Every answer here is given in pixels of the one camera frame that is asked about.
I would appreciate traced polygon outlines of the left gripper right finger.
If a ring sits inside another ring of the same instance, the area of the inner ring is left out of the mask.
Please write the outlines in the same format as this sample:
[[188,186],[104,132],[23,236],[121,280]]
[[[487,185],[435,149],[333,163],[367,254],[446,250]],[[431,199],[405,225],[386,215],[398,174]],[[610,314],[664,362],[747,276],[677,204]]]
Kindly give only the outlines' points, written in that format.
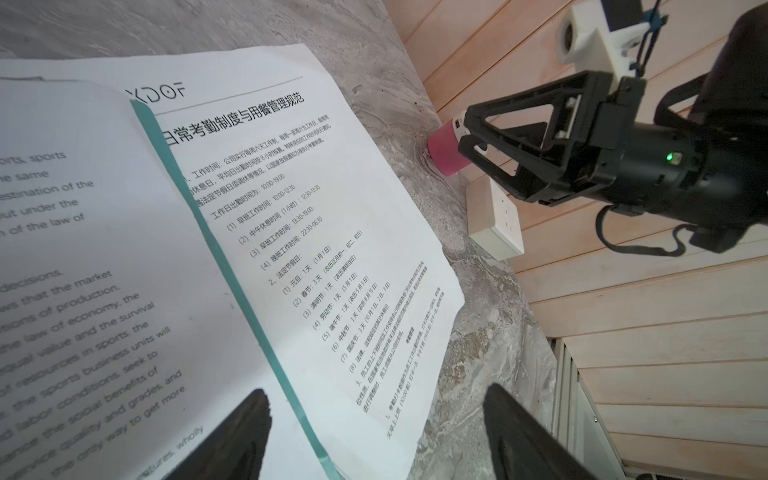
[[498,480],[594,477],[503,386],[488,387],[483,416]]

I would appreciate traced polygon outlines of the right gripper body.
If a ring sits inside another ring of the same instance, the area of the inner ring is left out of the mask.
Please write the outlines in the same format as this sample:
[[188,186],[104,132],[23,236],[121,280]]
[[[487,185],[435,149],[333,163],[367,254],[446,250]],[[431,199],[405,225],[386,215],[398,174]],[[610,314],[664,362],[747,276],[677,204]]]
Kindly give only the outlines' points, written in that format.
[[598,239],[609,213],[645,213],[678,221],[672,235],[726,252],[767,223],[767,86],[735,76],[703,74],[665,94],[651,125],[636,124],[617,163],[617,177],[594,193]]

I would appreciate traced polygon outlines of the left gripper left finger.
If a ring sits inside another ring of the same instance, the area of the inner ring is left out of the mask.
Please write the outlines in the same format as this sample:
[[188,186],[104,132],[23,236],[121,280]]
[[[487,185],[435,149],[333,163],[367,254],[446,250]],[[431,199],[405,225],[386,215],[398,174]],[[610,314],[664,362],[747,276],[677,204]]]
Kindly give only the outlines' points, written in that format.
[[271,427],[268,396],[256,389],[167,479],[257,480]]

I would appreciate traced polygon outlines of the green file folder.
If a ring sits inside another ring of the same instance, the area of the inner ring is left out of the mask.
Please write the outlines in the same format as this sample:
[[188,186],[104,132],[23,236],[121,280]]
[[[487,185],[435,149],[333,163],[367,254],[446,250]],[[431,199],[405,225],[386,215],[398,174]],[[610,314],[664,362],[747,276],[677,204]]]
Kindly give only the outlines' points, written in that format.
[[304,411],[304,408],[296,396],[296,393],[289,379],[287,378],[287,375],[281,366],[273,347],[268,341],[267,336],[261,324],[259,323],[258,318],[247,296],[245,295],[231,265],[229,264],[221,245],[219,244],[215,235],[212,233],[189,187],[187,186],[184,175],[179,168],[178,163],[176,162],[170,150],[170,147],[167,145],[164,134],[155,118],[155,115],[153,114],[152,110],[142,102],[131,100],[130,103],[139,122],[142,125],[142,128],[145,131],[146,136],[155,149],[159,159],[162,161],[165,170],[191,209],[195,220],[197,221],[198,227],[208,245],[208,248],[213,258],[215,259],[224,279],[226,280],[227,285],[233,293],[235,300],[237,301],[238,308],[243,313],[253,332],[253,335],[257,339],[260,348],[277,379],[277,382],[280,384],[283,395],[289,403],[294,416],[301,425],[301,428],[309,444],[311,445],[322,469],[324,470],[325,475],[328,479],[340,480],[342,476],[337,471],[330,458],[330,455],[322,446],[320,440],[314,432],[306,416],[306,412]]

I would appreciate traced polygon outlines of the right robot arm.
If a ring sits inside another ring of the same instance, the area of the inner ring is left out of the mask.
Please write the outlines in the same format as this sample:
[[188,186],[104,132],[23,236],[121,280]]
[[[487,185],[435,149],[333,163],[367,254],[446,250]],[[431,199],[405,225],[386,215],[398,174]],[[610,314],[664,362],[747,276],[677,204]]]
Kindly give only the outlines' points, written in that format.
[[767,220],[767,9],[741,15],[713,67],[637,115],[667,19],[638,1],[583,1],[557,34],[571,76],[471,105],[458,152],[514,198],[653,214],[722,253]]

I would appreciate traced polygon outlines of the printed paper stack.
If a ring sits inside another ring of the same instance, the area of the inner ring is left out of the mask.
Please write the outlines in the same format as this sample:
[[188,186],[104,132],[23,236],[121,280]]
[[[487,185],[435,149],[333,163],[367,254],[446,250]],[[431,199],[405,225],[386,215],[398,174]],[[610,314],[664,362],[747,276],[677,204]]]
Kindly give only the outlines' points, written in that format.
[[302,45],[5,59],[147,105],[341,479],[404,479],[464,295],[440,241]]

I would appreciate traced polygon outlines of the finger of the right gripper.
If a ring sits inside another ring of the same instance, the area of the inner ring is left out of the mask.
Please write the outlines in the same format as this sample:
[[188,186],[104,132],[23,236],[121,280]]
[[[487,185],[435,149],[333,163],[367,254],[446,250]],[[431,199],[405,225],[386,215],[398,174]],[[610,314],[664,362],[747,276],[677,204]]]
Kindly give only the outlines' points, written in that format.
[[474,104],[465,112],[465,126],[484,143],[500,140],[511,146],[516,142],[512,133],[497,128],[488,119],[549,107],[551,116],[540,143],[521,141],[521,147],[548,150],[563,142],[584,141],[592,116],[599,104],[607,99],[612,81],[610,73],[584,71],[517,94]]
[[[514,172],[493,163],[487,156],[491,149],[515,161]],[[527,203],[554,207],[599,189],[590,175],[600,163],[600,148],[587,142],[543,134],[503,134],[489,140],[466,134],[458,141],[458,152],[513,198]]]

